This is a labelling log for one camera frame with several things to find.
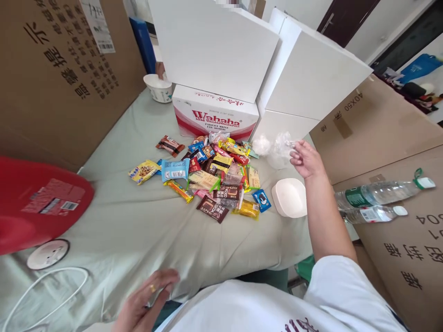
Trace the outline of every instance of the sleeve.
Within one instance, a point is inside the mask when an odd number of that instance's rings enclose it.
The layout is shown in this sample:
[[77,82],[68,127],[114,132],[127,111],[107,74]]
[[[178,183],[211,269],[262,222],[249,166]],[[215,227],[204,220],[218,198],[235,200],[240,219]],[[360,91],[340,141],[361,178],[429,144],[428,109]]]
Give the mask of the sleeve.
[[343,256],[326,256],[314,265],[304,300],[356,331],[362,322],[377,331],[409,331],[360,266]]

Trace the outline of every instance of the red object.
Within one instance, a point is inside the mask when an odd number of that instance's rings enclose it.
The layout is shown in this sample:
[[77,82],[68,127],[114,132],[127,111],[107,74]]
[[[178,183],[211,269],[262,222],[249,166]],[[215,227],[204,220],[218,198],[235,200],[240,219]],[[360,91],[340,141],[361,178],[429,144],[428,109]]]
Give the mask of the red object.
[[75,173],[0,156],[0,255],[59,237],[93,196],[90,183]]

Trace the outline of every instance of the pile of snacks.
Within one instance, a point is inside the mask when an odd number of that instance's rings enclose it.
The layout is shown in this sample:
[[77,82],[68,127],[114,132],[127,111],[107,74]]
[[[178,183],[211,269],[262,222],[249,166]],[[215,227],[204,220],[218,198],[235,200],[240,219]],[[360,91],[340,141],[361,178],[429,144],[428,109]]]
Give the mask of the pile of snacks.
[[[181,161],[160,159],[157,163],[146,160],[128,175],[137,185],[153,175],[162,176],[163,185],[170,187],[190,203],[195,196],[202,198],[197,209],[221,223],[231,213],[258,220],[260,212],[271,207],[263,189],[260,189],[258,170],[249,164],[250,158],[258,158],[249,142],[237,143],[229,133],[210,132],[198,136]],[[169,136],[164,136],[156,146],[167,150],[173,157],[185,148]],[[176,179],[187,180],[184,189]],[[243,199],[244,193],[252,194],[255,202]]]

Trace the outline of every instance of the white bottle cap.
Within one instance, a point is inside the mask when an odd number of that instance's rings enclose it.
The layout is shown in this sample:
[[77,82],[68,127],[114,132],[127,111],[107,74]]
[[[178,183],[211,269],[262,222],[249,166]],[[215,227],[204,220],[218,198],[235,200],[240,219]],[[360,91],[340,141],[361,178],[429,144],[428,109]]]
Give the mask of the white bottle cap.
[[430,178],[418,178],[417,181],[423,188],[435,188],[435,183]]
[[393,207],[393,210],[397,215],[407,215],[407,211],[404,207]]

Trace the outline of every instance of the wahaha logo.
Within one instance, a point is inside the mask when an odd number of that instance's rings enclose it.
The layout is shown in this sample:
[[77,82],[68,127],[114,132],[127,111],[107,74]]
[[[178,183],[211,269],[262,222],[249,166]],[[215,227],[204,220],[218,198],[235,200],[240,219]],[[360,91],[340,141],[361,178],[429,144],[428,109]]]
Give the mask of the wahaha logo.
[[218,117],[214,116],[210,116],[207,113],[203,113],[200,111],[194,111],[192,110],[192,112],[194,113],[195,119],[198,121],[203,121],[203,122],[211,122],[211,123],[216,123],[216,124],[220,124],[220,125],[228,125],[231,127],[240,127],[240,122],[237,121],[232,121],[231,119],[220,119]]

